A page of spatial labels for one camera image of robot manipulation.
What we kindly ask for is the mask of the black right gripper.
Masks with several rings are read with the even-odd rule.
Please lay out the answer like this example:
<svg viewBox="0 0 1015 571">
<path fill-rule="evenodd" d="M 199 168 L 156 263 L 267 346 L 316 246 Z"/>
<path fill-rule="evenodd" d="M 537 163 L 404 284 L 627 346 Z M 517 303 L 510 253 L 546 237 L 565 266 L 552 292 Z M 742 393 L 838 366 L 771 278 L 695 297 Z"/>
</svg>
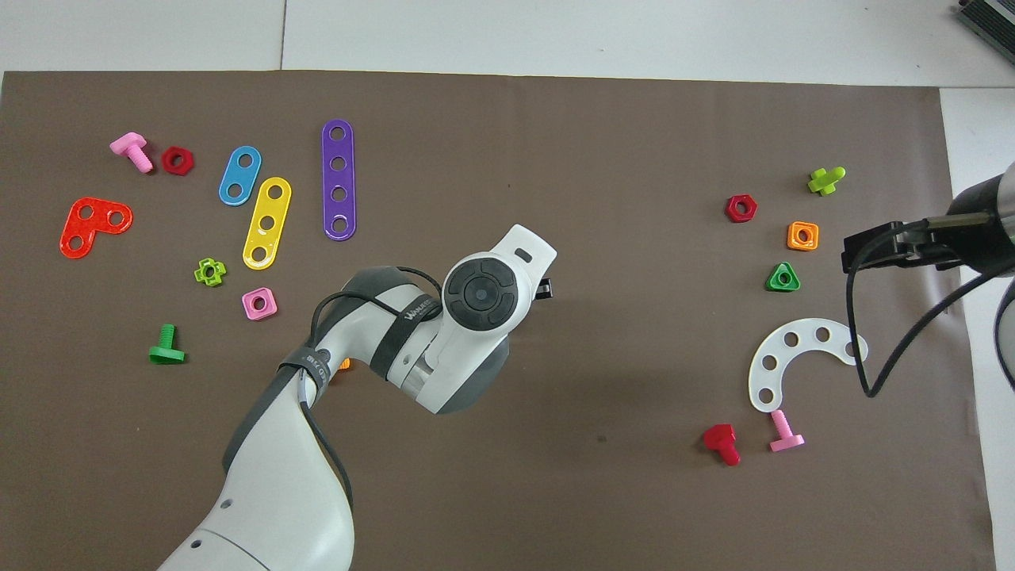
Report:
<svg viewBox="0 0 1015 571">
<path fill-rule="evenodd" d="M 842 272 L 874 236 L 873 228 L 842 239 Z M 1013 263 L 1013 174 L 971 186 L 954 198 L 943 216 L 917 223 L 889 224 L 888 237 L 868 254 L 870 268 L 934 265 L 938 270 L 968 266 L 979 274 L 1011 274 Z"/>
</svg>

